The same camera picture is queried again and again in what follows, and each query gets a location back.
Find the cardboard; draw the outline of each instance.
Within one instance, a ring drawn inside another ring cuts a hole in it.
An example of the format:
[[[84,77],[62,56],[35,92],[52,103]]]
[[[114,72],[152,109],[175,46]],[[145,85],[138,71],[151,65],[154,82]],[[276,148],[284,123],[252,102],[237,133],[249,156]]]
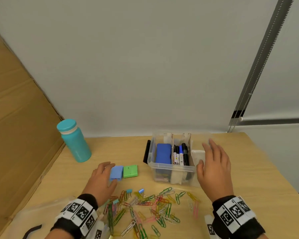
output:
[[[63,147],[60,118],[0,38],[0,232]]]

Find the blue plastic block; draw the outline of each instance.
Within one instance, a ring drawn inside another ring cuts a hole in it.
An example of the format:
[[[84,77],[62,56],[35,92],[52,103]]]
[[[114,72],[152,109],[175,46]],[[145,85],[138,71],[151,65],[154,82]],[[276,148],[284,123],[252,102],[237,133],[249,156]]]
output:
[[[123,168],[124,166],[114,166],[111,169],[110,181],[117,179],[117,181],[121,181],[123,177]]]

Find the wooden table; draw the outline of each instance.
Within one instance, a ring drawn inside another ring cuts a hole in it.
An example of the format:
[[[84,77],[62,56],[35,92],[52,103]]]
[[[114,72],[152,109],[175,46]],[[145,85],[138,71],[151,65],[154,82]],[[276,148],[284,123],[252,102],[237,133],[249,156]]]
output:
[[[299,239],[299,194],[295,189],[245,133],[219,133],[213,136],[231,159],[235,194],[241,195],[255,211],[267,236],[270,239]],[[117,165],[138,165],[138,177],[123,179],[117,186],[116,195],[129,188],[134,191],[145,188],[148,194],[158,194],[168,187],[168,184],[153,181],[150,167],[143,163],[148,139],[150,139],[148,136],[87,139],[92,157],[84,163],[75,162],[68,148],[64,148],[26,208],[58,198],[78,196],[93,169],[104,161],[111,161]],[[199,205],[199,218],[192,221],[188,206],[184,205],[187,202],[182,201],[183,207],[177,210],[178,216],[182,218],[179,225],[167,225],[165,229],[160,228],[157,223],[155,226],[160,231],[168,230],[168,238],[209,238],[204,215],[212,214],[211,202],[201,188],[180,185],[175,187],[182,190],[189,189],[199,197],[202,201]],[[125,238],[132,238],[132,233]]]

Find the water bottle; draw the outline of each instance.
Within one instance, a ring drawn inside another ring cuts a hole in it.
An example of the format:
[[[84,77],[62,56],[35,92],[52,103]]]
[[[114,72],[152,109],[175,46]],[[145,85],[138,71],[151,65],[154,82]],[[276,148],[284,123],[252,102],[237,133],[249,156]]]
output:
[[[56,128],[77,162],[85,162],[91,157],[91,150],[75,120],[65,119]]]

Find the left hand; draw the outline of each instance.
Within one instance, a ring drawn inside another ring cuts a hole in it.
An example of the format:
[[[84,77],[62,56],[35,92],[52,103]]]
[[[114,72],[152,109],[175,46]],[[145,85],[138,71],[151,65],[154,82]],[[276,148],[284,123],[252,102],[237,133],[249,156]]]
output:
[[[117,186],[116,179],[111,182],[110,186],[107,186],[110,179],[111,168],[114,166],[115,164],[111,162],[100,163],[98,168],[93,170],[91,178],[82,191],[82,194],[93,195],[99,207],[104,205]]]

